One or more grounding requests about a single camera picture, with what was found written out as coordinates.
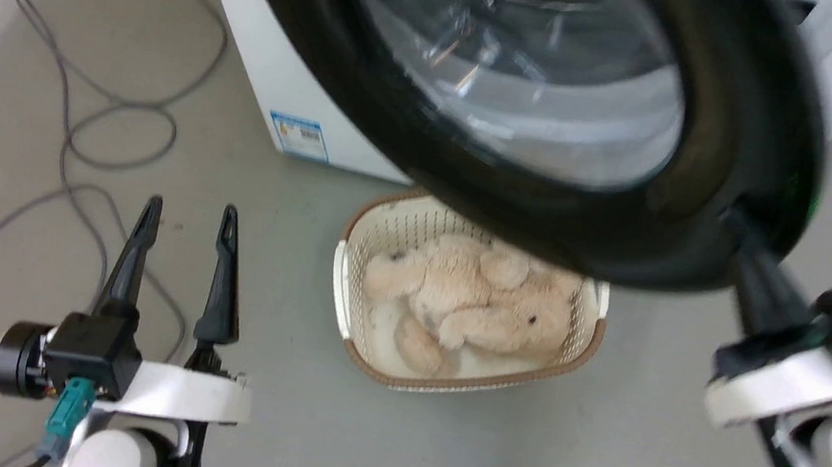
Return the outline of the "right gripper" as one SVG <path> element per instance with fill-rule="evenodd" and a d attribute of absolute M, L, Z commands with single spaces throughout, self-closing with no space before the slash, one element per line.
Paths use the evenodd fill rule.
<path fill-rule="evenodd" d="M 832 353 L 827 348 L 765 338 L 808 328 L 810 304 L 745 209 L 724 210 L 720 223 L 736 241 L 729 265 L 748 339 L 718 347 L 714 354 L 714 376 L 704 390 L 709 421 L 725 428 L 832 403 Z"/>

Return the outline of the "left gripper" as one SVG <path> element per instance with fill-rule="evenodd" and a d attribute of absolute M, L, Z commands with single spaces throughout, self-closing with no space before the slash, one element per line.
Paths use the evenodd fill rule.
<path fill-rule="evenodd" d="M 151 196 L 145 203 L 111 269 L 95 314 L 133 320 L 139 316 L 137 304 L 147 253 L 156 243 L 162 209 L 160 195 Z M 228 204 L 217 231 L 217 263 L 209 295 L 193 328 L 195 347 L 186 369 L 145 361 L 124 396 L 116 402 L 95 401 L 97 410 L 223 426 L 251 419 L 254 392 L 248 389 L 245 378 L 220 376 L 222 359 L 217 351 L 217 347 L 240 341 L 238 232 L 237 208 Z"/>

